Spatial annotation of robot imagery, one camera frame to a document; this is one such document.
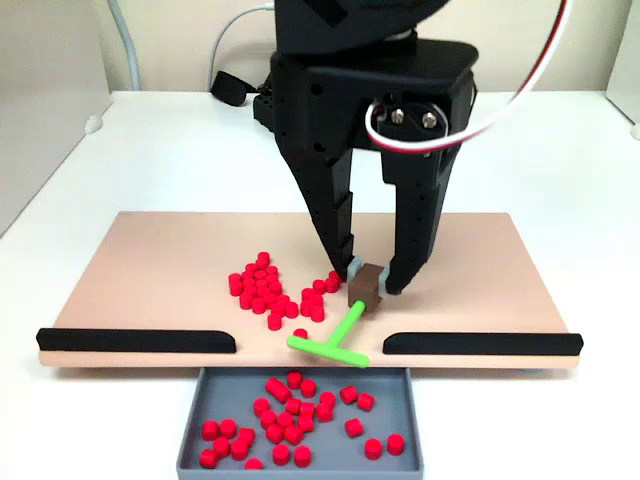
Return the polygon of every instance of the brown block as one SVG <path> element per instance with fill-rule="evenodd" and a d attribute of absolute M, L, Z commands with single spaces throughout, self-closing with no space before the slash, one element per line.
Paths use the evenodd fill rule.
<path fill-rule="evenodd" d="M 365 263 L 349 283 L 349 306 L 356 300 L 362 300 L 367 306 L 365 312 L 372 312 L 380 304 L 382 298 L 378 294 L 378 277 L 384 267 Z"/>

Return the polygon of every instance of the white table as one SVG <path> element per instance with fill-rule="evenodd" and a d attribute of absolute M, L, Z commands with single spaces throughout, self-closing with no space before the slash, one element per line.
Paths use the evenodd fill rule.
<path fill-rule="evenodd" d="M 507 98 L 481 95 L 474 117 Z M 463 147 L 445 210 L 509 212 L 585 347 L 574 372 L 414 372 L 425 478 L 637 473 L 640 143 L 629 127 L 601 93 L 535 93 Z M 374 153 L 354 155 L 352 190 L 354 211 L 394 208 Z M 119 210 L 291 209 L 304 211 L 302 197 L 250 106 L 114 93 L 102 130 L 0 239 L 0 478 L 175 479 L 197 371 L 48 369 L 36 332 Z"/>

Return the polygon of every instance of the green stick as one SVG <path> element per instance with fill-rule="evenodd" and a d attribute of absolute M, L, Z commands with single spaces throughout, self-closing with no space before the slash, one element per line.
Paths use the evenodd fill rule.
<path fill-rule="evenodd" d="M 300 350 L 312 355 L 318 355 L 338 362 L 354 365 L 356 367 L 366 368 L 369 366 L 369 357 L 362 353 L 351 352 L 344 348 L 338 348 L 338 345 L 340 345 L 342 340 L 344 340 L 344 337 L 347 336 L 351 328 L 356 324 L 365 308 L 366 305 L 364 302 L 360 300 L 356 301 L 342 321 L 338 324 L 326 343 L 314 342 L 312 340 L 307 340 L 306 338 L 291 335 L 287 338 L 287 345 L 294 350 Z"/>
<path fill-rule="evenodd" d="M 367 306 L 364 304 L 362 300 L 356 300 L 351 309 L 344 316 L 342 321 L 338 324 L 335 331 L 327 340 L 327 345 L 331 345 L 332 347 L 337 347 L 342 343 L 344 337 L 347 336 L 351 328 L 356 324 L 360 316 L 364 313 L 364 309 Z"/>

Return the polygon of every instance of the gray tray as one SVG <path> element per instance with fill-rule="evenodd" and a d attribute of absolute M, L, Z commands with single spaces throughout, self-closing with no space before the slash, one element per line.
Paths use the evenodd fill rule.
<path fill-rule="evenodd" d="M 314 418 L 315 430 L 305 434 L 300 443 L 308 446 L 313 454 L 307 468 L 295 466 L 291 446 L 289 464 L 284 467 L 274 465 L 271 458 L 273 444 L 267 440 L 259 419 L 253 414 L 253 401 L 258 397 L 268 398 L 276 413 L 284 411 L 284 406 L 265 392 L 264 385 L 271 377 L 286 384 L 286 375 L 292 370 L 302 372 L 317 385 L 315 397 L 303 399 L 299 390 L 294 391 L 294 397 L 315 404 L 324 391 L 331 391 L 337 397 L 333 421 L 319 423 Z M 348 385 L 375 397 L 376 404 L 371 412 L 364 412 L 355 404 L 345 405 L 340 400 L 339 391 Z M 262 460 L 264 470 L 244 470 L 246 460 L 237 462 L 231 457 L 221 460 L 213 470 L 200 467 L 200 453 L 211 448 L 211 442 L 202 440 L 202 424 L 205 420 L 220 422 L 228 417 L 236 420 L 238 428 L 249 427 L 256 431 L 256 441 L 248 458 Z M 349 438 L 344 430 L 344 422 L 351 418 L 359 418 L 364 426 L 364 434 L 355 439 Z M 391 433 L 399 433 L 405 438 L 405 451 L 400 456 L 386 452 L 386 439 Z M 364 443 L 371 437 L 378 438 L 385 449 L 379 460 L 368 460 L 364 456 Z M 421 479 L 423 463 L 409 369 L 203 368 L 180 447 L 177 470 L 180 480 L 276 479 L 281 476 L 304 480 Z"/>

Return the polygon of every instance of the metal screw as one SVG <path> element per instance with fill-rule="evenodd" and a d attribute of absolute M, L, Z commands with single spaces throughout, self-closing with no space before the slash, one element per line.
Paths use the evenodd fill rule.
<path fill-rule="evenodd" d="M 433 128 L 438 124 L 438 118 L 431 112 L 427 112 L 422 116 L 422 126 L 424 128 Z"/>
<path fill-rule="evenodd" d="M 400 125 L 404 121 L 404 112 L 396 108 L 393 112 L 391 112 L 391 121 L 396 125 Z"/>

